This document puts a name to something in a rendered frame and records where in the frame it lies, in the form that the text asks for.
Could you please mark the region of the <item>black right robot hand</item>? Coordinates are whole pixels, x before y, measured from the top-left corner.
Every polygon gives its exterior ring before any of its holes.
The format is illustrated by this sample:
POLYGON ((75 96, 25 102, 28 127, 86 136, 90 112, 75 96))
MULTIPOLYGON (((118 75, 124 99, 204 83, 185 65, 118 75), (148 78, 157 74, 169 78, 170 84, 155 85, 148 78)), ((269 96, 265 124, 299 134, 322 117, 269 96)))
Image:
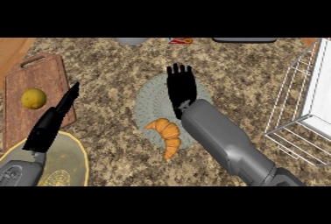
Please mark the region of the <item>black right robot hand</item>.
POLYGON ((182 118, 185 109, 197 100, 197 84, 192 67, 173 64, 167 67, 167 88, 176 118, 182 118))

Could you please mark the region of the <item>brown wooden cutting board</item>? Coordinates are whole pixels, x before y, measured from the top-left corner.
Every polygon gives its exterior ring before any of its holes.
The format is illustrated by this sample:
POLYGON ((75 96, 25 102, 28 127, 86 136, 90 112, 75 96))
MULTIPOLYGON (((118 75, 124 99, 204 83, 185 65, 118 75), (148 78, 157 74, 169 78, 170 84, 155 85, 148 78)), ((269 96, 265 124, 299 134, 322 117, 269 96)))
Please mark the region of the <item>brown wooden cutting board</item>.
POLYGON ((5 76, 3 150, 21 143, 39 119, 70 89, 62 57, 41 52, 24 59, 5 76))

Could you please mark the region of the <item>orange croissant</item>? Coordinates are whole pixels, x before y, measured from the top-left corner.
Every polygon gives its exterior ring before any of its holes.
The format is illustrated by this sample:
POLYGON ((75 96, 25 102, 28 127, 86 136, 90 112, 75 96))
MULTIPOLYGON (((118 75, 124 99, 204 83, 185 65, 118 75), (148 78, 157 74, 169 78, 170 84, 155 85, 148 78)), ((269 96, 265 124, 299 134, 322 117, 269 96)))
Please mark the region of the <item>orange croissant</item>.
POLYGON ((174 122, 167 118, 154 120, 146 126, 146 130, 155 130, 166 143, 164 159, 170 159, 182 146, 180 129, 174 122))

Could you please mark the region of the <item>yellow-rimmed olive plate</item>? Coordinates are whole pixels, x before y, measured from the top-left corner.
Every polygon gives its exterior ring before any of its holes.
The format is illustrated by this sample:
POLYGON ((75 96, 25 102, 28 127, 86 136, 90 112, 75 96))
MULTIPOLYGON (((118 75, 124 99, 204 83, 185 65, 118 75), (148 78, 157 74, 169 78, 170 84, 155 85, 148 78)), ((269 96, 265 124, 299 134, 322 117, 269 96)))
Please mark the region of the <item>yellow-rimmed olive plate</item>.
MULTIPOLYGON (((0 158, 0 168, 10 160, 34 161, 33 152, 24 150, 22 140, 0 158)), ((37 186, 87 186, 89 155, 75 137, 59 131, 46 152, 46 167, 37 186)))

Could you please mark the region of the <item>grey round object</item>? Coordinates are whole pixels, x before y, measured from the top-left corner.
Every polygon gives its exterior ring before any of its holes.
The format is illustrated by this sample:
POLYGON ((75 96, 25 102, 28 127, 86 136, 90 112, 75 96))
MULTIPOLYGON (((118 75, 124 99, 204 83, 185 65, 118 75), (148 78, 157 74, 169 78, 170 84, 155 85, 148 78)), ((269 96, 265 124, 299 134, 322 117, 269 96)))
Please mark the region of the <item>grey round object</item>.
POLYGON ((138 46, 148 38, 115 38, 117 42, 124 46, 138 46))

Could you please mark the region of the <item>grey round placemat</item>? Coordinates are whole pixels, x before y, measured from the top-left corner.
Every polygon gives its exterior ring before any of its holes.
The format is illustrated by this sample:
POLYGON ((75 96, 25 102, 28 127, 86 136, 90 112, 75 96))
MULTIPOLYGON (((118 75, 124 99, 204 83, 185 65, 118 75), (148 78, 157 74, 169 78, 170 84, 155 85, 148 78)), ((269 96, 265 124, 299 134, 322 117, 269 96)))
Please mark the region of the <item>grey round placemat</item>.
POLYGON ((192 147, 197 141, 182 127, 182 121, 176 118, 173 112, 167 89, 167 75, 164 73, 154 76, 139 89, 135 101, 135 122, 149 142, 157 147, 166 148, 160 133, 154 129, 145 129, 146 125, 158 118, 167 118, 177 125, 180 130, 180 148, 186 149, 192 147))

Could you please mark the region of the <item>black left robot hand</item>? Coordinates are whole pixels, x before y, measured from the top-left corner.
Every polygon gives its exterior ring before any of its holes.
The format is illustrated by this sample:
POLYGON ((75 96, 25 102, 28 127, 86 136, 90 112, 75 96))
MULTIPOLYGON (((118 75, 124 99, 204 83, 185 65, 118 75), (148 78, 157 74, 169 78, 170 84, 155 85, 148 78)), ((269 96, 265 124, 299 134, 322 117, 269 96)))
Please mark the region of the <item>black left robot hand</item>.
POLYGON ((77 82, 67 91, 58 105, 50 107, 41 115, 25 140, 25 151, 47 152, 58 136, 65 115, 73 107, 74 100, 78 98, 78 85, 80 83, 77 82))

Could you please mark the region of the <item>yellow lemon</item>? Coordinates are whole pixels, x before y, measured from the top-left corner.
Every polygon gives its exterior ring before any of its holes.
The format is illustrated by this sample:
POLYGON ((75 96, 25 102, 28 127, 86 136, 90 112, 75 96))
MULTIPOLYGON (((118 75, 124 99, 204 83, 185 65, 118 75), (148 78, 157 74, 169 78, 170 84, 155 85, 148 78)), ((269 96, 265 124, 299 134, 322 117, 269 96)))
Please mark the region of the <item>yellow lemon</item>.
POLYGON ((28 109, 40 109, 47 103, 47 95, 40 89, 30 88, 22 93, 21 102, 28 109))

